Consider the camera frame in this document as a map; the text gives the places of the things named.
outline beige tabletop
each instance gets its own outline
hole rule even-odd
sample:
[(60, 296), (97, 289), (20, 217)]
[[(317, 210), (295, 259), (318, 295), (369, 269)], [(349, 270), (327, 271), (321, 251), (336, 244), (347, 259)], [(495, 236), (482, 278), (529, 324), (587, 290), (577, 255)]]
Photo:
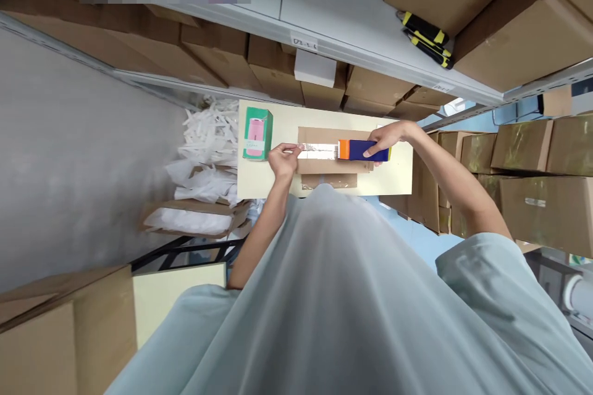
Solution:
[[(361, 116), (344, 112), (320, 111), (311, 108), (293, 107), (268, 102), (241, 100), (239, 106), (239, 147), (238, 147), (238, 185), (239, 199), (266, 198), (272, 184), (274, 173), (267, 162), (243, 158), (243, 139), (245, 137), (245, 117), (247, 107), (269, 110), (274, 116), (272, 147), (280, 143), (297, 143), (298, 127), (333, 128), (337, 130), (373, 131), (380, 125), (394, 122), (393, 119)], [(411, 194), (412, 192), (412, 153), (408, 143), (396, 144), (391, 152), (391, 160), (370, 173), (358, 175), (356, 188), (340, 188), (340, 193), (358, 196), (381, 194)], [(301, 176), (295, 175), (290, 192), (299, 198), (311, 193), (302, 189)]]

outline shelf label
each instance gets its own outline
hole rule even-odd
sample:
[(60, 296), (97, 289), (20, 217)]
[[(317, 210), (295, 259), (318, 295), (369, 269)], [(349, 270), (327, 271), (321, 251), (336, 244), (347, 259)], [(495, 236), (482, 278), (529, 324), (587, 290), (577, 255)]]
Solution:
[(452, 89), (454, 89), (455, 85), (449, 85), (448, 83), (441, 82), (436, 84), (432, 87), (435, 91), (440, 91), (441, 93), (448, 93)]
[(307, 51), (317, 52), (317, 39), (297, 33), (290, 33), (290, 41), (292, 46), (306, 49)]

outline hand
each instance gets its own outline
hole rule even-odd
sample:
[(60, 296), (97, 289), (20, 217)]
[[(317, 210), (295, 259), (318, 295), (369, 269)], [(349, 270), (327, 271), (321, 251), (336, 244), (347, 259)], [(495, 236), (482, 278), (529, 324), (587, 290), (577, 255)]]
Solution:
[(378, 128), (369, 136), (369, 140), (375, 141), (376, 144), (365, 151), (363, 156), (371, 157), (373, 154), (392, 147), (400, 141), (406, 142), (411, 134), (419, 128), (416, 122), (409, 120), (400, 120), (399, 122), (393, 122), (382, 128)]
[(297, 157), (301, 154), (301, 151), (302, 148), (296, 144), (280, 144), (270, 151), (267, 159), (276, 180), (281, 178), (292, 179), (297, 170)]

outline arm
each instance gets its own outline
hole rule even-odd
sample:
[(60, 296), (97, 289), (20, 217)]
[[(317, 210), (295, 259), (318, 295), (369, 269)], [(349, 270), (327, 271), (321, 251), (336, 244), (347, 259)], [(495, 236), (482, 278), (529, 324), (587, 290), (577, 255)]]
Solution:
[(264, 209), (253, 230), (245, 240), (230, 273), (228, 288), (242, 290), (259, 264), (272, 239), (286, 216), (288, 191), (297, 170), (297, 157), (301, 149), (294, 144), (280, 144), (268, 155), (275, 181), (267, 197)]
[(369, 137), (377, 144), (369, 156), (399, 141), (409, 142), (439, 187), (468, 223), (470, 235), (498, 233), (512, 239), (502, 215), (480, 182), (443, 147), (433, 141), (417, 124), (402, 120), (374, 130)]

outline black metal frame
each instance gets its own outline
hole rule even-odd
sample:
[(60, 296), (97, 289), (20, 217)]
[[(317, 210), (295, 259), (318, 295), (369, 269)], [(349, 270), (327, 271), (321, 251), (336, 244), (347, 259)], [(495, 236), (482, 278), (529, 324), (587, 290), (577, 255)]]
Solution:
[[(181, 253), (211, 250), (211, 249), (215, 249), (215, 248), (219, 249), (218, 254), (216, 255), (216, 258), (214, 258), (213, 261), (205, 262), (200, 265), (215, 264), (217, 262), (228, 262), (238, 254), (238, 252), (241, 250), (241, 247), (243, 247), (243, 243), (245, 242), (245, 240), (247, 238), (236, 239), (234, 241), (224, 241), (224, 242), (215, 242), (215, 243), (210, 243), (210, 244), (184, 246), (184, 244), (187, 244), (192, 239), (194, 239), (194, 237), (192, 237), (192, 236), (181, 236), (181, 237), (145, 254), (144, 256), (141, 256), (138, 259), (133, 260), (130, 263), (130, 265), (132, 266), (132, 272), (135, 272), (138, 269), (145, 267), (146, 265), (150, 264), (152, 261), (154, 261), (164, 255), (166, 255), (167, 257), (165, 258), (165, 261), (163, 261), (163, 263), (159, 267), (159, 271), (175, 270), (177, 268), (191, 267), (191, 265), (190, 266), (180, 265), (178, 267), (171, 267), (171, 265), (175, 261), (175, 258)], [(234, 248), (232, 251), (229, 252), (229, 254), (225, 255), (225, 252), (229, 247), (234, 247)]]

